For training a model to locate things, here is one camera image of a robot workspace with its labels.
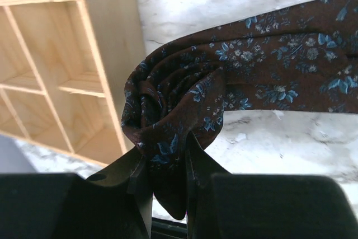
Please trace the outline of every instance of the wooden organizer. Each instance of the wooden organizer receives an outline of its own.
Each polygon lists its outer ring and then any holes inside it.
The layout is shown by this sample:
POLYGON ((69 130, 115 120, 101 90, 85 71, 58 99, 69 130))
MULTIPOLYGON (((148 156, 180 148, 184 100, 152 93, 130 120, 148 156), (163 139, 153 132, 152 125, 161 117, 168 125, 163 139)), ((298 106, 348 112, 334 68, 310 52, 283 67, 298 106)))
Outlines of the wooden organizer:
POLYGON ((127 152, 136 0, 0 0, 0 25, 0 133, 100 165, 127 152))

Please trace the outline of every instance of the dark floral fabric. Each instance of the dark floral fabric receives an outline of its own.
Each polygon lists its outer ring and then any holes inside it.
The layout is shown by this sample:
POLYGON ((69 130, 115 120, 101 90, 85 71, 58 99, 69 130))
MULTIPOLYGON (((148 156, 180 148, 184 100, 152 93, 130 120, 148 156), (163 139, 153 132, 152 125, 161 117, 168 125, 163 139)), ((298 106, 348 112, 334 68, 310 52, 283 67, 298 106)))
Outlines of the dark floral fabric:
POLYGON ((358 0, 317 0, 197 32, 155 50, 125 86, 122 128, 158 201, 185 215, 182 157, 224 110, 358 112, 358 0))

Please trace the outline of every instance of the marble surface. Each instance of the marble surface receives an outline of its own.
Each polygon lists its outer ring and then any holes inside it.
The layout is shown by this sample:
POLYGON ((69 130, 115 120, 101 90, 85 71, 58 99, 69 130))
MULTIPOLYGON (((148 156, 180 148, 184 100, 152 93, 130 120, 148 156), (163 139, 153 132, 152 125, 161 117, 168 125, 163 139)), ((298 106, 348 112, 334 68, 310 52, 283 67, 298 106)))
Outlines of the marble surface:
MULTIPOLYGON (((138 0, 147 53, 212 26, 309 0, 138 0)), ((17 142, 39 172, 100 168, 17 142)), ((207 152, 230 172, 313 174, 334 178, 358 216, 358 115, 282 111, 225 113, 224 127, 207 152)), ((155 217, 171 219, 158 203, 155 217)))

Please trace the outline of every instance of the floral pattern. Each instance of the floral pattern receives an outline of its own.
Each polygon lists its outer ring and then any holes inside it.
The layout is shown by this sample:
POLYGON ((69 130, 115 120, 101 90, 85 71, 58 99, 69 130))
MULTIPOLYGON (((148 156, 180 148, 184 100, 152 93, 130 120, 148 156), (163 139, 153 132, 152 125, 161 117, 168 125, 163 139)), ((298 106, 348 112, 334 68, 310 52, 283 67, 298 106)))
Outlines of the floral pattern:
POLYGON ((166 204, 166 194, 182 191, 172 182, 188 134, 205 149, 224 110, 358 113, 357 58, 358 0, 317 0, 218 26, 138 65, 125 86, 122 128, 166 204))

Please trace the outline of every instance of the folded cloth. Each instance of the folded cloth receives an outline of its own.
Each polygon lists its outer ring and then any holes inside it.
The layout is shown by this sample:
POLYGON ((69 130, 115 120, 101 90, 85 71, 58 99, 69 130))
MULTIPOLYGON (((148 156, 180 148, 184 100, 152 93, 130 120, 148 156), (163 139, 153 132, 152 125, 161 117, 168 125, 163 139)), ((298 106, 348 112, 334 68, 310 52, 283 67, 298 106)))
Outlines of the folded cloth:
POLYGON ((358 112, 358 0, 317 0, 197 32, 142 61, 122 128, 148 159, 158 201, 185 216, 186 137, 203 149, 224 110, 358 112))

